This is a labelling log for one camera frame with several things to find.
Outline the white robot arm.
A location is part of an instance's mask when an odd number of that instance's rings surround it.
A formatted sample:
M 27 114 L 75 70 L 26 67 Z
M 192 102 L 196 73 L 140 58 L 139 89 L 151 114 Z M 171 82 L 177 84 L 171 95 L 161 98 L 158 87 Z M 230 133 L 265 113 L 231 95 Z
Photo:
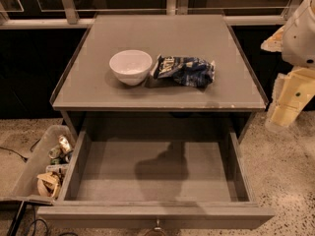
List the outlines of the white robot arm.
M 279 133 L 315 96 L 315 0 L 303 0 L 261 48 L 280 52 L 283 60 L 293 66 L 287 75 L 278 74 L 267 113 L 266 128 Z

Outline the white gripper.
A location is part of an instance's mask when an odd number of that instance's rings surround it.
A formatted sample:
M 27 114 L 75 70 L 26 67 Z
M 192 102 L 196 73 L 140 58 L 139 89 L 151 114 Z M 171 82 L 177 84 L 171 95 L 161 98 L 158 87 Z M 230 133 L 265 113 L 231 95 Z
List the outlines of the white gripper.
M 269 131 L 287 129 L 314 95 L 315 70 L 294 67 L 284 77 L 283 89 L 278 104 L 272 103 L 267 111 L 265 127 Z

